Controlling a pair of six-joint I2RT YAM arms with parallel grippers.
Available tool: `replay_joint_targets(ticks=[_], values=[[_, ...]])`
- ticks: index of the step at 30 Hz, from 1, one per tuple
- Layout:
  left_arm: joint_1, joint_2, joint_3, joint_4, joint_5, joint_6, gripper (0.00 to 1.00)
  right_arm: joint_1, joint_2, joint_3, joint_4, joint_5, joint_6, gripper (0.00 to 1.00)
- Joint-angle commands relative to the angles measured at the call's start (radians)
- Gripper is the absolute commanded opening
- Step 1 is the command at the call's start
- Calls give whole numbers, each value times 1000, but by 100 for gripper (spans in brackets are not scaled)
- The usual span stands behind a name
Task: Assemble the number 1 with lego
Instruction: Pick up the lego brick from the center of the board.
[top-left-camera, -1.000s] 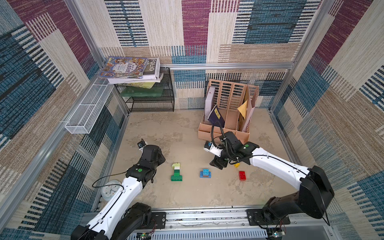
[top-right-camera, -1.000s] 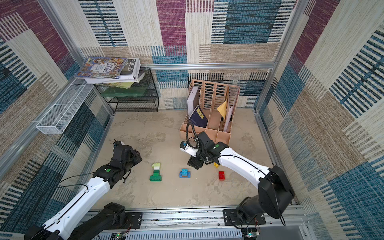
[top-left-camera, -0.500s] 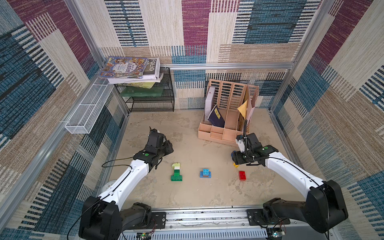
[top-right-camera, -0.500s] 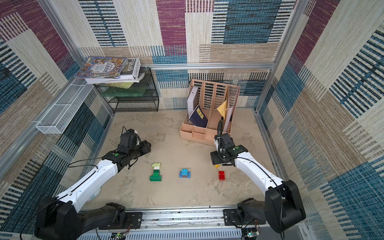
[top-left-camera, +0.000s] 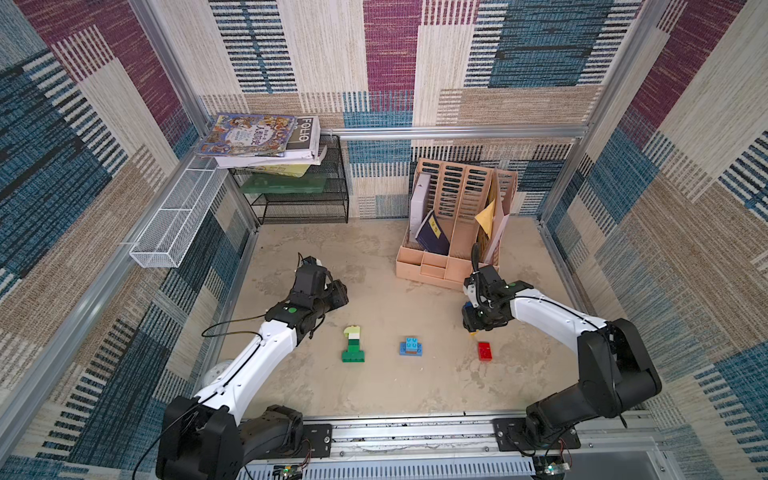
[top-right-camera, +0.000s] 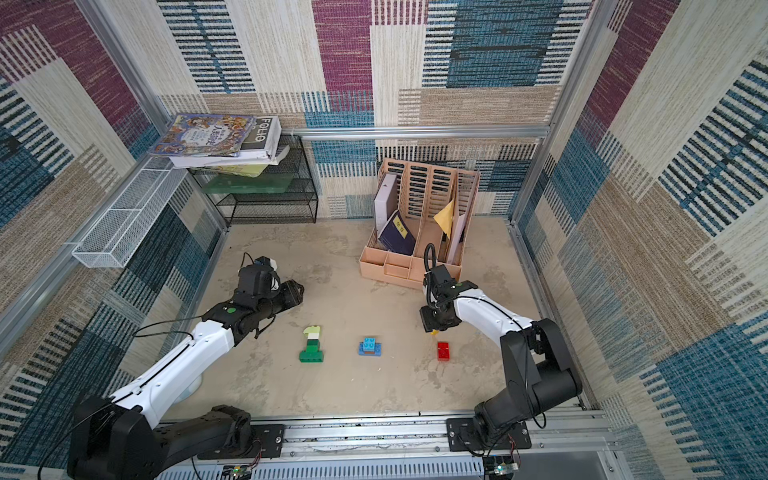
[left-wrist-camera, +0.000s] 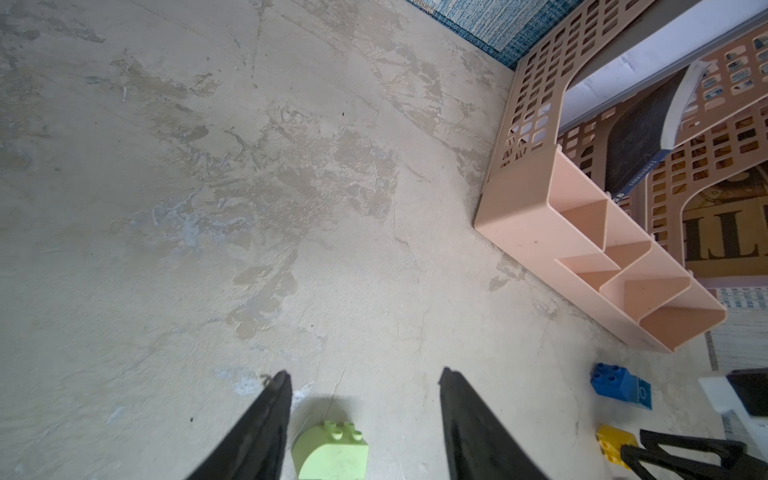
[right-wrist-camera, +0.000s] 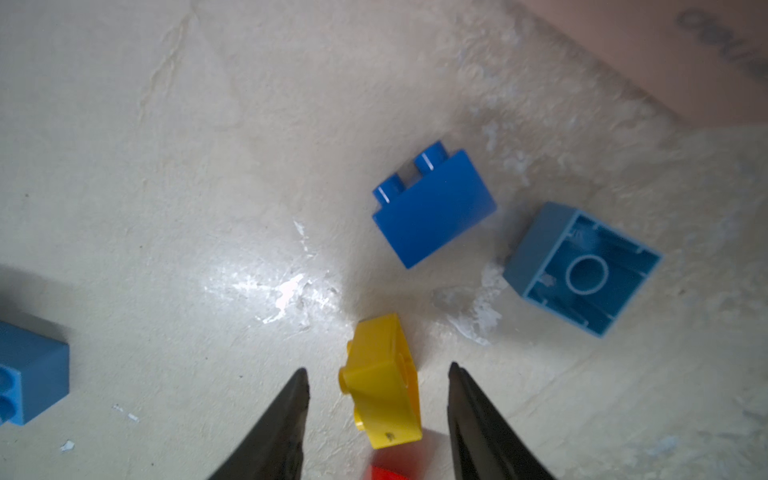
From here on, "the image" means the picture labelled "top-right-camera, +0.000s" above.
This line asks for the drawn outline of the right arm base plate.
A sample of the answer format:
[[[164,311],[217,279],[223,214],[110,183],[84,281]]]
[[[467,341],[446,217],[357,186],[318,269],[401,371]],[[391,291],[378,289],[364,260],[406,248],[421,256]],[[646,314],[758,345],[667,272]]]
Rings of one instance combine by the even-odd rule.
[[[498,431],[482,431],[475,418],[449,417],[445,420],[451,452],[489,455],[496,450],[530,449],[532,441],[524,422],[512,423]]]

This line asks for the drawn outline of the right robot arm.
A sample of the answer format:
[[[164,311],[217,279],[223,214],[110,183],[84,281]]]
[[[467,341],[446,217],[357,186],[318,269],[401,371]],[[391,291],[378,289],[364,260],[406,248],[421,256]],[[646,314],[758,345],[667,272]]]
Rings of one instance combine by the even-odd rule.
[[[505,386],[474,409],[482,449],[493,449],[526,421],[582,393],[582,380],[554,321],[512,312],[473,282],[456,281],[442,264],[426,268],[423,287],[426,305],[420,315],[426,332],[467,323],[500,349]]]

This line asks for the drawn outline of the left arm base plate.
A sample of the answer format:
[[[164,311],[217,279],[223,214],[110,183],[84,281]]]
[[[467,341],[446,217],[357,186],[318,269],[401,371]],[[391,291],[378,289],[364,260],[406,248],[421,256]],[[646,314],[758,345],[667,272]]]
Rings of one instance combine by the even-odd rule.
[[[251,440],[240,450],[219,448],[203,453],[198,460],[235,460],[279,458],[284,440],[284,424],[255,424],[251,426]]]

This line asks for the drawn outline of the light blue lego brick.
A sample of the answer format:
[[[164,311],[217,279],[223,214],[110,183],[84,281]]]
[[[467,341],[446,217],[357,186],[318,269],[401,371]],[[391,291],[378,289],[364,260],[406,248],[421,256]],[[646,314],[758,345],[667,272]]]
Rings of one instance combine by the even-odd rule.
[[[373,337],[365,337],[361,346],[364,352],[374,352],[376,349],[376,339]]]

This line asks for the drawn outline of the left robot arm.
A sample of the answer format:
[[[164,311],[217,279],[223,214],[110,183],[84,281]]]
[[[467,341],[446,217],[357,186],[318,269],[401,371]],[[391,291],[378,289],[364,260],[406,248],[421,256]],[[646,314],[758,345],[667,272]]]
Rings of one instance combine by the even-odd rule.
[[[185,460],[217,450],[242,456],[260,445],[248,412],[219,405],[163,426],[174,402],[248,335],[259,337],[276,316],[299,306],[304,287],[281,280],[259,257],[238,272],[232,297],[210,308],[186,339],[107,398],[74,411],[67,474],[72,479],[154,479]]]

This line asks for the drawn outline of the long blue lego brick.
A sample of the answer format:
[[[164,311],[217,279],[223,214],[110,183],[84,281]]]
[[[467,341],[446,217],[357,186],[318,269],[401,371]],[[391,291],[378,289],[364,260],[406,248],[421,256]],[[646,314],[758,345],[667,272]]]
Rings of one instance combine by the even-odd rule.
[[[362,341],[358,347],[358,354],[366,357],[380,356],[382,354],[382,344],[376,341]]]

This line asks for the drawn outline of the lime green lego brick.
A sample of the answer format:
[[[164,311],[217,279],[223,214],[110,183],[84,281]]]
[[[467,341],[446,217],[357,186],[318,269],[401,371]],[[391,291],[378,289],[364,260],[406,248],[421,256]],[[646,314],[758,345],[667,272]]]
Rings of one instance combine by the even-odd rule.
[[[321,334],[321,327],[314,325],[304,329],[303,334],[308,340],[318,340]]]

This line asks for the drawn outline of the long green lego brick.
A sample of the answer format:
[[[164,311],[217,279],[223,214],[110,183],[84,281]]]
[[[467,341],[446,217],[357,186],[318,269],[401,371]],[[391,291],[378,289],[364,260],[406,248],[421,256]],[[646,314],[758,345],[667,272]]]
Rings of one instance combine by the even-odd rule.
[[[301,363],[322,363],[324,361],[324,353],[322,351],[305,350],[299,354],[299,361]]]

